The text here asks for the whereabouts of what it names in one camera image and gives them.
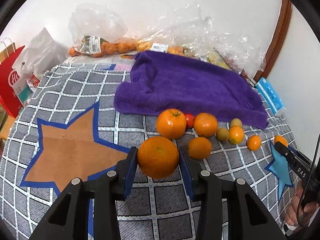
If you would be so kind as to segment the person's right hand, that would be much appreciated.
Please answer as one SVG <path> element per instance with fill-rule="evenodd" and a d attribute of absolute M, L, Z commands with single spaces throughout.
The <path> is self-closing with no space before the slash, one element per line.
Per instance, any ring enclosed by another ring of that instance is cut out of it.
<path fill-rule="evenodd" d="M 303 193 L 303 187 L 302 187 L 302 181 L 300 180 L 296 187 L 295 195 L 293 196 L 291 200 L 291 204 L 286 209 L 286 215 L 285 215 L 285 223 L 290 226 L 297 225 L 297 210 L 299 207 L 299 201 Z M 307 204 L 304 207 L 304 212 L 306 213 L 314 213 L 319 207 L 319 204 L 317 202 L 312 202 Z"/>

